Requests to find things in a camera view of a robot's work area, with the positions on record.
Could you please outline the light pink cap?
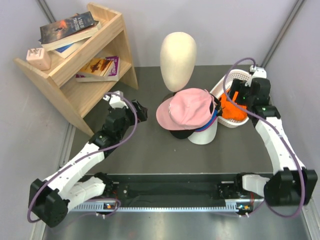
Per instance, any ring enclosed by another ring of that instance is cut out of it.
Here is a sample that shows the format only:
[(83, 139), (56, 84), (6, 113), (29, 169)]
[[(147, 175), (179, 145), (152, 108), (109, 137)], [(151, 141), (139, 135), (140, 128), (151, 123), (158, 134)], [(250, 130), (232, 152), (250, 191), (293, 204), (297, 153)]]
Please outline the light pink cap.
[(214, 98), (207, 90), (188, 88), (162, 102), (156, 120), (169, 131), (195, 130), (212, 119), (210, 107), (214, 106)]

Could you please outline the blue cap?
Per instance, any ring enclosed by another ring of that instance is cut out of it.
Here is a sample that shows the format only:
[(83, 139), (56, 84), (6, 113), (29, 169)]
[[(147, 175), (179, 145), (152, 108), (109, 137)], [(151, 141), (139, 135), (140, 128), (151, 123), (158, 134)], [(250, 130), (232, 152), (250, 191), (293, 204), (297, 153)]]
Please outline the blue cap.
[(195, 132), (203, 132), (203, 131), (207, 130), (214, 123), (214, 121), (216, 120), (217, 113), (218, 113), (218, 111), (216, 109), (216, 103), (212, 102), (210, 107), (209, 107), (209, 110), (210, 110), (210, 113), (211, 113), (210, 120), (204, 126), (202, 126), (200, 128), (197, 128), (195, 130)]

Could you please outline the black cap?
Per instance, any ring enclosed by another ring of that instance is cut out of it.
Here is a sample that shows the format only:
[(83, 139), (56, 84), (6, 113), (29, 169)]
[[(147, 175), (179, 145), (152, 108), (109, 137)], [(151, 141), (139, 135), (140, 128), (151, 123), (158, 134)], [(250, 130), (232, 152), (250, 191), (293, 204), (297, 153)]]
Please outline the black cap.
[[(222, 115), (221, 101), (217, 97), (215, 97), (212, 93), (210, 95), (213, 97), (214, 103), (216, 104), (216, 110), (217, 110), (216, 120), (217, 120), (217, 118)], [(196, 129), (191, 129), (191, 130), (170, 130), (169, 132), (175, 138), (183, 140), (183, 139), (187, 139), (190, 135), (192, 135), (192, 133), (194, 133)]]

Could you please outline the orange cap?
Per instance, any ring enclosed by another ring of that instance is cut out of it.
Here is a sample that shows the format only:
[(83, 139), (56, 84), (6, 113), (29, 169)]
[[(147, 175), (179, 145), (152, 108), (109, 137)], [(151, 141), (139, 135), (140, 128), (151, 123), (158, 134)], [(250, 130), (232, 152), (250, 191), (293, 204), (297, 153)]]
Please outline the orange cap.
[(227, 100), (227, 96), (223, 93), (220, 97), (222, 117), (227, 120), (235, 120), (242, 122), (247, 118), (247, 113), (234, 106)]

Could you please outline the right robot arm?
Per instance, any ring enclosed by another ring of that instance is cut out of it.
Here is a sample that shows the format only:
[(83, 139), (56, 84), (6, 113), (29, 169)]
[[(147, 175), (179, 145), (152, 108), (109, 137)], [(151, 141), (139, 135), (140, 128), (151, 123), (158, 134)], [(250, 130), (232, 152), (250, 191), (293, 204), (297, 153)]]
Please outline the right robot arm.
[(282, 126), (278, 109), (270, 104), (271, 83), (266, 78), (255, 77), (251, 81), (235, 78), (229, 97), (245, 106), (255, 116), (250, 116), (271, 160), (273, 175), (270, 178), (255, 173), (238, 174), (233, 192), (245, 198), (251, 192), (264, 198), (271, 207), (304, 205), (311, 199), (318, 181), (313, 169), (306, 169), (294, 153)]

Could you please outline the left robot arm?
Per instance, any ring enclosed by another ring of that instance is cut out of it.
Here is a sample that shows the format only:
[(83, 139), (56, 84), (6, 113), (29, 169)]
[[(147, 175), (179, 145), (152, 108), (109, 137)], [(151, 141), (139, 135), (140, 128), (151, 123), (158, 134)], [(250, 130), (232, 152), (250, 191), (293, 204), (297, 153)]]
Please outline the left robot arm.
[(110, 105), (104, 124), (88, 140), (80, 152), (56, 173), (44, 180), (34, 180), (29, 188), (27, 221), (38, 221), (48, 227), (59, 225), (76, 206), (101, 196), (109, 198), (113, 183), (104, 173), (98, 173), (85, 182), (80, 179), (116, 148), (129, 140), (125, 134), (129, 127), (148, 119), (148, 109), (137, 100), (122, 100), (118, 106)]

